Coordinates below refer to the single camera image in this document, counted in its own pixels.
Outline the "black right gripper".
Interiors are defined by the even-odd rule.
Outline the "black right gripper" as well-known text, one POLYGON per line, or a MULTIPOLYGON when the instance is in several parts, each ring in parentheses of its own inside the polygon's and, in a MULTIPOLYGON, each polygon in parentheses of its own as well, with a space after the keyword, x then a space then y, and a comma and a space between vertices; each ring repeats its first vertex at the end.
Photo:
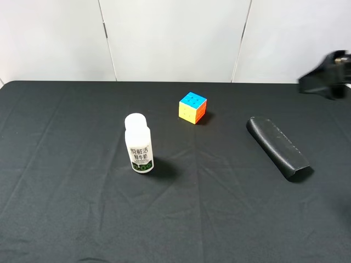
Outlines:
POLYGON ((337 50, 323 64, 298 80, 298 91, 302 94, 320 95, 325 98, 341 99, 346 96, 350 84, 350 52, 337 50))

